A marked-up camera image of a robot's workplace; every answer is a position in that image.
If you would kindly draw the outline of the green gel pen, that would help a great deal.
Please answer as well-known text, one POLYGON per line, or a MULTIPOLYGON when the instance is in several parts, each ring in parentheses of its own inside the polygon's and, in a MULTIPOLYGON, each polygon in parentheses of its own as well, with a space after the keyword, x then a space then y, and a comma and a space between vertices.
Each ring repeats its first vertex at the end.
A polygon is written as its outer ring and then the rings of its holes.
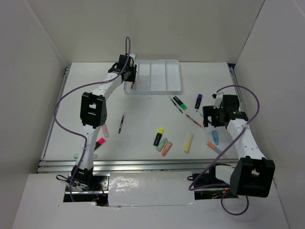
POLYGON ((177 105, 177 103, 170 96, 168 96, 168 98, 173 103, 173 105, 179 110, 179 112, 183 114, 182 109, 177 105))

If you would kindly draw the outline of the purple gel pen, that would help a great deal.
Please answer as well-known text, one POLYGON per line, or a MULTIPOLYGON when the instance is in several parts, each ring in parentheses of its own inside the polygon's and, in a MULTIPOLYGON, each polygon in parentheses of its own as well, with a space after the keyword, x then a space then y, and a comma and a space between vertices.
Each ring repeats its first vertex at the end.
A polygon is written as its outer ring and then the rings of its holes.
POLYGON ((122 118, 121 118, 121 122, 120 122, 119 130, 118 130, 118 133, 119 133, 119 134, 120 134, 120 133, 121 133, 121 131, 122 131, 122 125, 123 125, 124 119, 125 119, 125 114, 123 114, 123 115, 122 115, 122 118))

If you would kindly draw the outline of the black yellow-capped highlighter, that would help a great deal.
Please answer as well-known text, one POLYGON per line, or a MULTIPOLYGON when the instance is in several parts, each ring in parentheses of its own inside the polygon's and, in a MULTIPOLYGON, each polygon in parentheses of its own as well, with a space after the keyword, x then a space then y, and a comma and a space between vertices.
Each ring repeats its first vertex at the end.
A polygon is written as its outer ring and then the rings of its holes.
POLYGON ((163 128, 159 128, 159 130, 158 130, 158 132, 156 134, 154 143, 153 143, 154 146, 158 146, 159 145, 159 142, 161 140, 161 137, 162 137, 163 133, 164 133, 164 129, 163 128))

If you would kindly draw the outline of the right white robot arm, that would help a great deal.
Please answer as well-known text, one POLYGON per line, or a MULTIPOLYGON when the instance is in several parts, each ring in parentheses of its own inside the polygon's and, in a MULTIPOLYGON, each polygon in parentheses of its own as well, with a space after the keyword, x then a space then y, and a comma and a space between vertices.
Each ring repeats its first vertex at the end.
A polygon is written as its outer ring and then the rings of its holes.
POLYGON ((209 125, 210 117, 212 126, 224 126, 236 140, 239 161, 235 168, 216 165, 215 171, 208 175, 209 184, 219 187, 225 182, 234 195, 267 197, 275 172, 273 160, 266 159, 258 148, 247 123, 248 117, 239 110, 238 96, 216 93, 213 97, 214 105, 203 107, 203 125, 209 125))

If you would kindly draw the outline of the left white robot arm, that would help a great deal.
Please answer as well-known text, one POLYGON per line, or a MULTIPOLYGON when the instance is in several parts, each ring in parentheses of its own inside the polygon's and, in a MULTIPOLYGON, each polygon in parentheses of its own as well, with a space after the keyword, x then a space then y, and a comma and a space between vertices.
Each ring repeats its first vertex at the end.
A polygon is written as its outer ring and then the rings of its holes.
POLYGON ((71 180, 77 181, 83 190, 89 190, 94 185, 93 155, 98 133, 107 119, 106 101, 124 81, 134 82, 135 74, 136 65, 132 57, 128 54, 120 55, 119 61, 108 70, 104 83, 92 92, 82 94, 80 118, 87 141, 83 147, 84 152, 72 169, 71 180))

